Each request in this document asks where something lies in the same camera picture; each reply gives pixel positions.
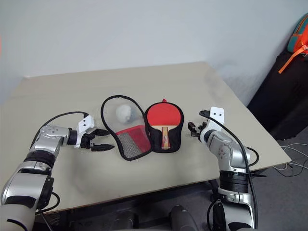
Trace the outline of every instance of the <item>black cable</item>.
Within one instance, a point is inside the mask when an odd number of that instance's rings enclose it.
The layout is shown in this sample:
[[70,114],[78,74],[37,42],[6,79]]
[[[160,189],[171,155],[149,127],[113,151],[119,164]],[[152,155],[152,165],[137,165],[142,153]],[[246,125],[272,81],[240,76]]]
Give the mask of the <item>black cable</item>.
[[212,231],[212,229],[213,229],[213,227],[211,228],[211,225],[210,225],[210,212],[211,212],[213,205],[216,203],[217,200],[218,200],[218,198],[216,200],[212,201],[209,208],[207,209],[206,221],[207,221],[207,228],[208,228],[209,231]]
[[295,176],[298,176],[298,175],[300,175],[302,172],[303,172],[303,170],[304,170],[304,166],[305,166],[305,163],[308,161],[308,159],[307,160],[305,160],[304,161],[304,163],[303,163],[303,165],[302,165],[302,169],[300,170],[300,172],[299,173],[297,173],[297,174],[295,174],[295,175],[290,175],[290,176],[287,176],[287,175],[285,175],[285,174],[283,174],[283,173],[281,173],[279,170],[277,170],[277,169],[275,169],[280,175],[283,175],[284,177],[295,177]]
[[86,113],[86,112],[75,111],[75,112],[66,112],[66,113],[63,113],[63,114],[59,114],[59,115],[57,115],[57,116],[51,118],[50,120],[48,120],[46,123],[44,123],[44,124],[38,129],[38,131],[36,132],[36,134],[35,134],[35,136],[34,136],[34,138],[33,138],[33,141],[32,141],[32,143],[31,143],[30,148],[31,148],[32,145],[34,144],[35,140],[37,139],[37,137],[38,137],[38,135],[39,135],[39,131],[40,131],[40,129],[41,129],[42,127],[44,127],[45,125],[49,124],[50,122],[52,122],[52,121],[53,121],[54,119],[56,119],[56,118],[59,118],[59,117],[61,117],[61,116],[65,116],[65,115],[69,115],[69,114],[83,114],[83,117],[84,117],[84,118],[87,117],[87,116],[89,115],[89,114]]
[[53,231],[53,229],[52,229],[51,225],[48,223],[48,221],[47,221],[47,219],[46,219],[46,217],[45,217],[44,213],[42,212],[42,210],[40,210],[40,209],[39,209],[39,212],[40,212],[40,214],[41,214],[41,216],[42,216],[42,218],[43,218],[44,222],[46,223],[46,225],[47,225],[48,229],[49,229],[50,231]]
[[50,207],[50,208],[46,208],[46,209],[43,209],[43,210],[38,210],[38,212],[36,212],[35,215],[38,215],[38,214],[40,214],[41,212],[43,212],[43,213],[48,212],[48,211],[50,211],[50,210],[56,208],[56,207],[59,205],[59,203],[60,203],[60,197],[59,197],[59,195],[56,194],[55,192],[52,192],[52,195],[54,195],[54,196],[57,198],[57,203],[56,203],[54,206]]
[[248,159],[247,159],[245,148],[244,148],[242,142],[239,140],[239,138],[237,138],[237,136],[234,135],[234,133],[231,132],[229,129],[227,129],[223,124],[219,123],[217,120],[215,120],[214,118],[209,117],[207,115],[202,114],[201,116],[203,116],[205,118],[208,118],[208,119],[214,121],[215,123],[217,123],[219,126],[221,126],[225,131],[227,131],[230,135],[233,136],[233,138],[238,142],[238,144],[241,147],[242,155],[243,155],[243,158],[244,158],[244,161],[245,161],[245,167],[246,167],[246,172],[247,172],[247,179],[248,179],[248,182],[249,182],[249,185],[250,185],[251,195],[252,195],[252,199],[253,199],[253,202],[254,202],[254,214],[255,214],[255,227],[254,228],[257,229],[258,228],[257,197],[256,197],[255,188],[254,188],[254,185],[252,183],[251,176],[250,176],[249,163],[248,163]]
[[253,151],[255,154],[256,154],[256,160],[255,160],[255,162],[253,162],[252,164],[250,164],[249,166],[251,167],[251,166],[253,166],[253,165],[255,165],[256,163],[258,163],[259,162],[259,158],[260,158],[260,156],[259,156],[259,153],[255,150],[255,149],[253,149],[253,148],[249,148],[249,147],[247,147],[249,150],[251,150],[251,151]]

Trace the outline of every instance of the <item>white wall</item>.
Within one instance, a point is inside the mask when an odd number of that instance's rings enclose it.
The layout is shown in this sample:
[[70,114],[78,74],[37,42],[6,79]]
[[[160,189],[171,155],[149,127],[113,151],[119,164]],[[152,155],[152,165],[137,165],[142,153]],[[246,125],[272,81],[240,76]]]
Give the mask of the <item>white wall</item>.
[[22,77],[207,61],[248,104],[306,12],[307,0],[0,0],[0,102]]

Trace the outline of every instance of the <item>orange strap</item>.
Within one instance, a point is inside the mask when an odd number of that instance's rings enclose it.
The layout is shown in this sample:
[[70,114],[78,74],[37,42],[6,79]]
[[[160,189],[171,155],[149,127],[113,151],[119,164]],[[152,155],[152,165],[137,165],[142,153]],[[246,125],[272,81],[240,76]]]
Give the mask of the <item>orange strap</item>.
[[294,59],[294,57],[302,53],[304,50],[308,50],[308,46],[303,45],[300,49],[295,51],[294,54],[292,54],[289,60],[285,63],[285,65],[283,65],[283,67],[278,71],[278,73],[281,74],[285,70],[285,68],[290,64],[290,62]]

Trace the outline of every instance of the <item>zipper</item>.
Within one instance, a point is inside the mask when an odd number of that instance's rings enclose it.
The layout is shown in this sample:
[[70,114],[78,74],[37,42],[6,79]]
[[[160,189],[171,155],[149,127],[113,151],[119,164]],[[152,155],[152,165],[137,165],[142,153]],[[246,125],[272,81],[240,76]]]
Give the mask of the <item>zipper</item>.
[[302,22],[300,23],[297,31],[296,31],[296,34],[298,34],[299,30],[301,29],[302,25],[304,24],[305,20],[308,18],[308,15],[302,20]]

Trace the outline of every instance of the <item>white ball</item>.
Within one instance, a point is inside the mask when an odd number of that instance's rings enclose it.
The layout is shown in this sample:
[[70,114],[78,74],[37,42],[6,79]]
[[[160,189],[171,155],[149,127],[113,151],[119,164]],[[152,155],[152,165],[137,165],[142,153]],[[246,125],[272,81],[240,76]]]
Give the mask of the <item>white ball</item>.
[[135,119],[135,109],[128,104],[119,106],[115,112],[118,121],[122,124],[129,124]]

